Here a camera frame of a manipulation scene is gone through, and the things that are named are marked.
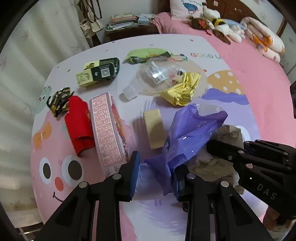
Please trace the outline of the clear plastic bag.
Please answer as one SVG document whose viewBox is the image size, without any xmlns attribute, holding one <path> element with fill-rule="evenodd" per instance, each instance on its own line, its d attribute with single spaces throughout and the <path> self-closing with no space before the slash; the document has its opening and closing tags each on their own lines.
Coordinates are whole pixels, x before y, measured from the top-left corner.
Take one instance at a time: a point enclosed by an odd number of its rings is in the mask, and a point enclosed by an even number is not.
<svg viewBox="0 0 296 241">
<path fill-rule="evenodd" d="M 123 90 L 123 95 L 128 100 L 139 94 L 157 96 L 162 91 L 175 86 L 184 73 L 172 58 L 151 58 L 140 64 L 134 78 Z"/>
</svg>

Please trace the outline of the pink strawberry carton box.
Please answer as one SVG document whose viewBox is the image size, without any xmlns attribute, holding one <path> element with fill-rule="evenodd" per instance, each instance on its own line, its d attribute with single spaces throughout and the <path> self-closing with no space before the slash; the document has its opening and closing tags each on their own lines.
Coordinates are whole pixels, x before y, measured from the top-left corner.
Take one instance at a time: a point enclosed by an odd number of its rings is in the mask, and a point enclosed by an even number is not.
<svg viewBox="0 0 296 241">
<path fill-rule="evenodd" d="M 130 159 L 127 140 L 116 105 L 109 92 L 90 100 L 95 146 L 103 168 L 119 169 Z"/>
</svg>

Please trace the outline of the hanging cream bags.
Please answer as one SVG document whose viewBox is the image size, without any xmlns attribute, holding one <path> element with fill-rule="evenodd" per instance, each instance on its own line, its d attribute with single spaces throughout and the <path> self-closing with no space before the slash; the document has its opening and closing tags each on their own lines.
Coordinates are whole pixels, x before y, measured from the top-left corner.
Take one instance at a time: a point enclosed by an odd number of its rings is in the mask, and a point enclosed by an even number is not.
<svg viewBox="0 0 296 241">
<path fill-rule="evenodd" d="M 95 2 L 99 11 L 99 16 L 95 13 L 94 1 L 79 0 L 77 4 L 82 13 L 80 28 L 86 38 L 93 37 L 97 32 L 104 28 L 100 21 L 102 19 L 102 12 L 99 1 L 96 0 Z"/>
</svg>

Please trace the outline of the wooden headboard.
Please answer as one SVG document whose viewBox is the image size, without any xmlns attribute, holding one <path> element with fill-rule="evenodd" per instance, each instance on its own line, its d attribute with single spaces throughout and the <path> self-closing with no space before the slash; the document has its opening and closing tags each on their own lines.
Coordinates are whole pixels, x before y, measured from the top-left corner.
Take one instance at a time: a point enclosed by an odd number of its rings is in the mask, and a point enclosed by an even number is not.
<svg viewBox="0 0 296 241">
<path fill-rule="evenodd" d="M 244 17 L 255 18 L 281 36 L 287 20 L 269 1 L 206 1 L 207 7 L 217 10 L 224 19 L 240 22 Z"/>
</svg>

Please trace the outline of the white cartoon pillow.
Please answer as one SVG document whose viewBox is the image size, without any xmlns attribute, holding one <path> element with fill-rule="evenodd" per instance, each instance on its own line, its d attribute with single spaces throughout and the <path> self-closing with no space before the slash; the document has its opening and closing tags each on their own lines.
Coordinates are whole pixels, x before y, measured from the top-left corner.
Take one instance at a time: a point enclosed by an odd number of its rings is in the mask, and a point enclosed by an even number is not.
<svg viewBox="0 0 296 241">
<path fill-rule="evenodd" d="M 189 20 L 189 17 L 203 17 L 202 0 L 170 0 L 171 18 L 178 21 Z"/>
</svg>

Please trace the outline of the green yellow tea box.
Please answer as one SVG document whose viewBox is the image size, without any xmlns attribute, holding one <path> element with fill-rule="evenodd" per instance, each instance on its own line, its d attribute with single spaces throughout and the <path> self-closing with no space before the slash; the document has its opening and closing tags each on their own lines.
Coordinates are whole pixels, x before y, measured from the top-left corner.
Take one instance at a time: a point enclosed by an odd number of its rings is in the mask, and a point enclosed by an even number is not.
<svg viewBox="0 0 296 241">
<path fill-rule="evenodd" d="M 79 87 L 88 87 L 101 81 L 113 80 L 119 73 L 118 58 L 107 58 L 90 61 L 84 64 L 83 71 L 76 74 Z"/>
</svg>

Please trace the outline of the plush toy pile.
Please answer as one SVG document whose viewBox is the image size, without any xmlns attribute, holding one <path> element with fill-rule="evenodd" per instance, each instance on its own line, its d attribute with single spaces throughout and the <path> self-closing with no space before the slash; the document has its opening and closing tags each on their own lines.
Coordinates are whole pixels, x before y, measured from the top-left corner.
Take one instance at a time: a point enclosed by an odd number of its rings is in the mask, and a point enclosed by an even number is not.
<svg viewBox="0 0 296 241">
<path fill-rule="evenodd" d="M 217 10 L 212 10 L 207 7 L 207 3 L 203 2 L 203 14 L 200 18 L 193 16 L 188 17 L 189 25 L 195 30 L 201 30 L 206 34 L 213 35 L 222 42 L 230 45 L 229 39 L 236 43 L 241 43 L 245 38 L 245 28 L 239 23 L 229 24 L 229 21 L 222 19 L 220 13 Z"/>
</svg>

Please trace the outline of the stack of books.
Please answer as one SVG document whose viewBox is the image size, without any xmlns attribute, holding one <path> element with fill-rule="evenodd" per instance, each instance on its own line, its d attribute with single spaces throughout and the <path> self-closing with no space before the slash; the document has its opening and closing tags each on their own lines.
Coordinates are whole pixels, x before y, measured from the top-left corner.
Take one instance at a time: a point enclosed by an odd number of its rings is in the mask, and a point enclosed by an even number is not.
<svg viewBox="0 0 296 241">
<path fill-rule="evenodd" d="M 123 30 L 126 28 L 137 27 L 137 20 L 138 17 L 133 13 L 112 15 L 109 17 L 109 23 L 106 26 L 105 30 L 107 32 L 113 32 L 117 30 Z"/>
</svg>

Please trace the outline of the black gold wrapper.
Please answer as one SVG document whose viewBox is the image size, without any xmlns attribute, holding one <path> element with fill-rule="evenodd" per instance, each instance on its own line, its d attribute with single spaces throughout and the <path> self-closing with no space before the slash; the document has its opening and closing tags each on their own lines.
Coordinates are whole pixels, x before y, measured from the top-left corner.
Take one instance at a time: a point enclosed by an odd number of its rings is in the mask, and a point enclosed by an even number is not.
<svg viewBox="0 0 296 241">
<path fill-rule="evenodd" d="M 69 110 L 69 99 L 73 94 L 74 91 L 71 92 L 69 87 L 64 87 L 48 97 L 46 104 L 55 118 L 64 115 Z"/>
</svg>

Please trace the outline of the dark wooden nightstand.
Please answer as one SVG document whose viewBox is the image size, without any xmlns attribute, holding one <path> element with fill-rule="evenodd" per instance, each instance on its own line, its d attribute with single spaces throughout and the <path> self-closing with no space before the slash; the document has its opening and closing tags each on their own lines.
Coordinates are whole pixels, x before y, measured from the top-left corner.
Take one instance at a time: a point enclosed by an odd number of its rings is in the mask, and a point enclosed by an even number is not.
<svg viewBox="0 0 296 241">
<path fill-rule="evenodd" d="M 150 24 L 149 26 L 139 26 L 136 28 L 126 28 L 122 30 L 107 32 L 106 37 L 110 41 L 116 41 L 130 37 L 154 34 L 159 34 L 158 28 L 156 27 L 156 25 Z"/>
</svg>

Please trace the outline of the small beige box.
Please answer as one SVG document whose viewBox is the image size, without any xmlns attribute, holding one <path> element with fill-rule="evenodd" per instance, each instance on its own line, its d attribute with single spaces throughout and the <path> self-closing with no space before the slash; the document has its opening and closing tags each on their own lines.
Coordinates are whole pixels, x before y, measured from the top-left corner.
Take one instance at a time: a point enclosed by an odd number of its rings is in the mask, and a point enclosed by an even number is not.
<svg viewBox="0 0 296 241">
<path fill-rule="evenodd" d="M 165 143 L 166 136 L 160 110 L 153 109 L 144 112 L 144 122 L 150 148 L 162 148 Z"/>
</svg>

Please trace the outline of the purple plastic bag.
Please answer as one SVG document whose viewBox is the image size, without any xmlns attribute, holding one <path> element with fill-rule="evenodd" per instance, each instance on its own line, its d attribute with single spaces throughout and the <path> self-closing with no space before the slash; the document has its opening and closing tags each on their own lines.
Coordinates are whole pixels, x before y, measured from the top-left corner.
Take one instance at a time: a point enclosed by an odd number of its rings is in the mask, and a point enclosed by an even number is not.
<svg viewBox="0 0 296 241">
<path fill-rule="evenodd" d="M 196 156 L 228 117 L 224 110 L 200 115 L 199 109 L 199 105 L 189 104 L 175 113 L 162 153 L 140 164 L 136 200 L 172 193 L 171 172 Z"/>
</svg>

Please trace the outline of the light green snack packet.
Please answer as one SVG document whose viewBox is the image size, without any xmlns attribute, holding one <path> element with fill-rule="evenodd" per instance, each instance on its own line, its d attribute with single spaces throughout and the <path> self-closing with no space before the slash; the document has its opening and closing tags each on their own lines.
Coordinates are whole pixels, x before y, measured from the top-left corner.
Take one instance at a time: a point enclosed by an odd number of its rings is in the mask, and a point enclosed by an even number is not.
<svg viewBox="0 0 296 241">
<path fill-rule="evenodd" d="M 141 48 L 130 51 L 125 60 L 131 64 L 145 63 L 151 58 L 167 57 L 173 54 L 170 51 L 161 48 Z"/>
</svg>

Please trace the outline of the yellow paper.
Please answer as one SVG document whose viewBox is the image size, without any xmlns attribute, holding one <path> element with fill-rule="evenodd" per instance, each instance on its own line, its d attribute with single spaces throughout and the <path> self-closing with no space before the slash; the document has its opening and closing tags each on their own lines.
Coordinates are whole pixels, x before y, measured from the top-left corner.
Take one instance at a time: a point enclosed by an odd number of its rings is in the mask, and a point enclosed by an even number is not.
<svg viewBox="0 0 296 241">
<path fill-rule="evenodd" d="M 160 95 L 173 106 L 187 106 L 192 101 L 200 78 L 199 73 L 185 72 L 177 84 L 162 91 Z"/>
</svg>

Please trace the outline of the cartoon printed table cloth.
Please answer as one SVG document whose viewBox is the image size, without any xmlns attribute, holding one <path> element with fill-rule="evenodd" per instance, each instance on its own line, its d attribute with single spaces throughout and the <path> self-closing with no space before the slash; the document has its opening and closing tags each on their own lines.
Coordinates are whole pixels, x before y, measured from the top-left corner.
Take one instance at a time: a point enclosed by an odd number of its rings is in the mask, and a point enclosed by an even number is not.
<svg viewBox="0 0 296 241">
<path fill-rule="evenodd" d="M 295 218 L 295 118 L 248 41 L 121 39 L 56 65 L 31 145 L 37 240 L 272 240 Z"/>
</svg>

